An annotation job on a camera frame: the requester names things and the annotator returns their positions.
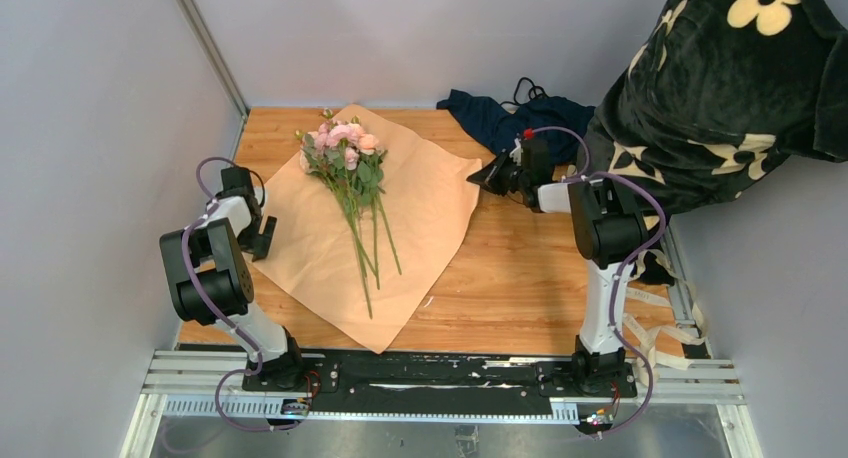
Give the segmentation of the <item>wrapping paper sheet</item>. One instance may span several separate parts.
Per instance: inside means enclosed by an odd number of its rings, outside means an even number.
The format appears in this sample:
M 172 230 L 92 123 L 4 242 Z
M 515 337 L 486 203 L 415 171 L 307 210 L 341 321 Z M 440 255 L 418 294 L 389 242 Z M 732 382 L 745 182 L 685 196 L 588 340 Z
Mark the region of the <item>wrapping paper sheet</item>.
M 308 335 L 300 316 L 283 316 L 282 298 L 337 328 L 360 346 L 386 351 L 464 241 L 479 191 L 466 178 L 477 159 L 458 157 L 359 105 L 338 112 L 358 116 L 386 150 L 382 186 L 403 274 L 396 271 L 379 216 L 361 220 L 366 251 L 377 252 L 380 279 L 370 277 L 374 318 L 368 317 L 352 233 L 332 192 L 301 167 L 300 152 L 267 181 L 266 211 L 277 218 L 270 252 L 254 263 L 257 297 L 299 341 Z

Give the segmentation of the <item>fake rose stem two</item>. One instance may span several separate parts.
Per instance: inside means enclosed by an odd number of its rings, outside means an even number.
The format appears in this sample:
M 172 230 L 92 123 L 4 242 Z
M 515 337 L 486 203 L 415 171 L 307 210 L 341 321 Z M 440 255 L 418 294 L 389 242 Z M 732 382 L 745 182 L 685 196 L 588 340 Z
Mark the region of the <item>fake rose stem two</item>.
M 370 292 L 370 277 L 378 279 L 377 268 L 368 256 L 361 236 L 361 193 L 356 184 L 360 153 L 347 137 L 329 133 L 298 132 L 301 167 L 307 175 L 317 178 L 333 194 L 352 233 L 359 276 L 365 295 L 368 317 L 374 318 Z

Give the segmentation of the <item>fake rose stem one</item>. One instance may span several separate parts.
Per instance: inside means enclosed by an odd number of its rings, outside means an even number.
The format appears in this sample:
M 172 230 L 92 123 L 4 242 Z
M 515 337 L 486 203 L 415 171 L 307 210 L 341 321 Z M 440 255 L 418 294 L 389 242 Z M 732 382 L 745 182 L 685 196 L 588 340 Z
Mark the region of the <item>fake rose stem one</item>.
M 398 250 L 383 200 L 386 193 L 382 186 L 385 177 L 383 164 L 387 152 L 382 148 L 378 138 L 370 133 L 364 133 L 358 137 L 355 151 L 358 158 L 354 168 L 354 187 L 359 192 L 359 202 L 363 206 L 371 207 L 373 218 L 379 216 L 382 220 L 396 271 L 402 275 Z

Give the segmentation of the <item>fake rose stem three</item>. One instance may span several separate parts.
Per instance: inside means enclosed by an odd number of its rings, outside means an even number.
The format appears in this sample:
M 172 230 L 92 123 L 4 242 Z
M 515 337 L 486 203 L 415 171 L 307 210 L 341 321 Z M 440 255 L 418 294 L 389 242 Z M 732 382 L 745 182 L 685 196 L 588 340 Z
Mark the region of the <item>fake rose stem three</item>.
M 360 147 L 360 139 L 367 132 L 358 116 L 339 119 L 328 108 L 323 109 L 320 116 L 323 122 L 315 139 L 316 175 L 333 192 L 351 228 L 362 276 L 379 280 L 377 252 L 366 251 L 361 226 L 367 211 L 372 217 L 376 216 L 377 184 L 373 165 L 377 149 L 375 146 Z

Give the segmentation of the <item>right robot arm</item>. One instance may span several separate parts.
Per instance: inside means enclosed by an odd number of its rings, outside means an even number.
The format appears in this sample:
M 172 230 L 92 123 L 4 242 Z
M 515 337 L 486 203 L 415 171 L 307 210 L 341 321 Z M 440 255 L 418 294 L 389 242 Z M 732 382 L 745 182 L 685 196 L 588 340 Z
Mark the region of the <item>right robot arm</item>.
M 541 365 L 539 390 L 545 396 L 633 397 L 632 367 L 620 339 L 629 257 L 649 240 L 633 190 L 610 178 L 553 178 L 554 165 L 542 139 L 521 140 L 503 150 L 468 182 L 499 196 L 518 193 L 537 213 L 566 213 L 575 244 L 587 263 L 584 319 L 575 350 L 563 362 Z

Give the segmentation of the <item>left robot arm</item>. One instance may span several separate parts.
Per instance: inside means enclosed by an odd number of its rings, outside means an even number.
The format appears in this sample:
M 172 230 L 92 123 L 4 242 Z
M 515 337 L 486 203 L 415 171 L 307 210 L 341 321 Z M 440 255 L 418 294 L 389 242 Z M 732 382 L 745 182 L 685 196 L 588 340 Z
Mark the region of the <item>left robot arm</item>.
M 217 327 L 246 351 L 247 382 L 297 390 L 307 378 L 300 348 L 256 302 L 247 265 L 268 256 L 277 225 L 264 214 L 264 182 L 232 161 L 220 177 L 220 191 L 201 188 L 201 216 L 159 239 L 172 305 L 182 321 Z

